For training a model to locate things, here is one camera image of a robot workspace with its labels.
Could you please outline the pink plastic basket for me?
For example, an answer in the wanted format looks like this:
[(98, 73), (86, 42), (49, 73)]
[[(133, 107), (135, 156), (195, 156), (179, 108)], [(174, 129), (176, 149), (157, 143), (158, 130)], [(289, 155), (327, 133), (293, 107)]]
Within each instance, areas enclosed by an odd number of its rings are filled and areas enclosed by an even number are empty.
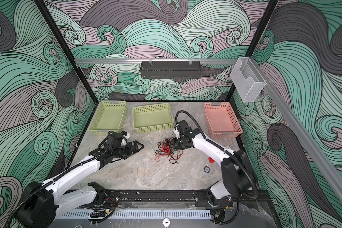
[(204, 116), (211, 138), (232, 138), (243, 133), (229, 102), (204, 103)]

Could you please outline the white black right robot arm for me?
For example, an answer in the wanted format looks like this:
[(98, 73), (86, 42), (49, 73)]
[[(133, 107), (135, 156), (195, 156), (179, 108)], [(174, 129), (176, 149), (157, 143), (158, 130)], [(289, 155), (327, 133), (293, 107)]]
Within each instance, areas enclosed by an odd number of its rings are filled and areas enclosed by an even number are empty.
[(175, 150), (198, 149), (220, 166), (222, 180), (206, 190), (210, 205), (220, 205), (225, 197), (258, 198), (257, 178), (245, 152), (235, 151), (207, 137), (195, 118), (184, 110), (176, 113), (173, 131), (176, 136), (173, 140)]

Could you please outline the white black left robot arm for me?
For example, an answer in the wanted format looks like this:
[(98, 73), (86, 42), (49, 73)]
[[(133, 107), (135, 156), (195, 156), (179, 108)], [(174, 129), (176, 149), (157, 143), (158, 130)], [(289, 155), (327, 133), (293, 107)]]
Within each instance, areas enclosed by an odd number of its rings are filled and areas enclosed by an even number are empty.
[(79, 190), (68, 190), (107, 164), (126, 160), (144, 148), (138, 141), (129, 142), (129, 137), (125, 131), (109, 131), (98, 147), (74, 166), (42, 183), (30, 183), (4, 226), (9, 228), (16, 219), (27, 228), (47, 228), (62, 214), (83, 205), (105, 209), (108, 195), (100, 184), (91, 182)]

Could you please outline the middle light green basket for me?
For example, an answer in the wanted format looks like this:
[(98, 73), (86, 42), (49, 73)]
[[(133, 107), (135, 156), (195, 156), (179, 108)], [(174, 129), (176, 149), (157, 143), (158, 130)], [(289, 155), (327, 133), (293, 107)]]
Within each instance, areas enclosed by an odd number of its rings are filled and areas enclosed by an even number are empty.
[(169, 103), (136, 106), (132, 113), (133, 129), (137, 134), (168, 130), (174, 125)]

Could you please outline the light green basket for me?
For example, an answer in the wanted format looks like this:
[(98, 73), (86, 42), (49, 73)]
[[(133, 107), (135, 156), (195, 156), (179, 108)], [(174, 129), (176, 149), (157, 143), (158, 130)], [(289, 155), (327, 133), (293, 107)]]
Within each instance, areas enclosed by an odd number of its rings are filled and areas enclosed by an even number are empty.
[(174, 125), (169, 103), (136, 106), (132, 113), (133, 129), (137, 134), (168, 130)]
[(94, 135), (107, 135), (109, 131), (120, 133), (126, 114), (126, 101), (101, 101), (88, 130)]

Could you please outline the round black blue token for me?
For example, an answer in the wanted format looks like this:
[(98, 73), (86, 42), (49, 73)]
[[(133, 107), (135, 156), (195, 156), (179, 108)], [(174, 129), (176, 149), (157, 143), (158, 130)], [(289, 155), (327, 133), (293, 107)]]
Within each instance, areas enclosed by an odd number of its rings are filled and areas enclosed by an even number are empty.
[(204, 170), (205, 173), (209, 173), (210, 172), (210, 168), (208, 166), (205, 166), (203, 168), (203, 170)]

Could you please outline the left light green basket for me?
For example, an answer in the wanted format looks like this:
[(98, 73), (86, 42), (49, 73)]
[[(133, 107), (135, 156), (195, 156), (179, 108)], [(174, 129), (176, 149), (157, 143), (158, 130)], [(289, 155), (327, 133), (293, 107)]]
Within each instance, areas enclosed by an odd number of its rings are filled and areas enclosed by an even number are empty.
[(120, 133), (126, 114), (126, 101), (101, 101), (88, 130), (94, 135), (107, 135), (109, 131)]

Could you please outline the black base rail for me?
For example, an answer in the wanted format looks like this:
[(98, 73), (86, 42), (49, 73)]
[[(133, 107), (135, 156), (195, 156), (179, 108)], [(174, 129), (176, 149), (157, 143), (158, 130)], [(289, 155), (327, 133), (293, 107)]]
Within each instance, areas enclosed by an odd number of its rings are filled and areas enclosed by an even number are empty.
[(223, 208), (232, 206), (237, 201), (256, 201), (266, 192), (248, 190), (242, 195), (212, 198), (207, 190), (105, 190), (105, 200), (96, 205), (86, 203), (83, 208), (107, 209), (111, 207), (126, 209), (140, 206), (176, 206), (184, 208)]

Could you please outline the black wall-mounted tray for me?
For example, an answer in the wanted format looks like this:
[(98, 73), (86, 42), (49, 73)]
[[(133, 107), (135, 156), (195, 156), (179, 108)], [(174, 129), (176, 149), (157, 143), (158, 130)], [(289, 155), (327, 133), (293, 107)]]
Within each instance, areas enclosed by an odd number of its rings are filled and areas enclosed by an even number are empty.
[(140, 66), (141, 77), (145, 79), (189, 79), (201, 77), (200, 62), (162, 61), (150, 64), (143, 61)]

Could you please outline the aluminium wall rail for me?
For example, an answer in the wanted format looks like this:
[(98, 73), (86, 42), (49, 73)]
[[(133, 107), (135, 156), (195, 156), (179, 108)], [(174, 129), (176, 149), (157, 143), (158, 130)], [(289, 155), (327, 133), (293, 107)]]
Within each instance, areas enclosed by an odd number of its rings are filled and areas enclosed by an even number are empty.
[(200, 62), (202, 65), (232, 65), (237, 62), (237, 59), (128, 59), (128, 58), (80, 58), (74, 59), (77, 65), (84, 64), (141, 64), (143, 61), (147, 61), (150, 64), (153, 62), (162, 61), (182, 61), (182, 62)]

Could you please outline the clear acrylic wall box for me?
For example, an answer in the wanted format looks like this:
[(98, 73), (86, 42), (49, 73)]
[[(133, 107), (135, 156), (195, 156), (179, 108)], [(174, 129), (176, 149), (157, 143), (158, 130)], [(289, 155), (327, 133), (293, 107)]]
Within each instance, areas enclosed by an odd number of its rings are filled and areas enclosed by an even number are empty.
[(238, 58), (230, 77), (244, 103), (253, 103), (266, 85), (257, 61), (250, 57)]

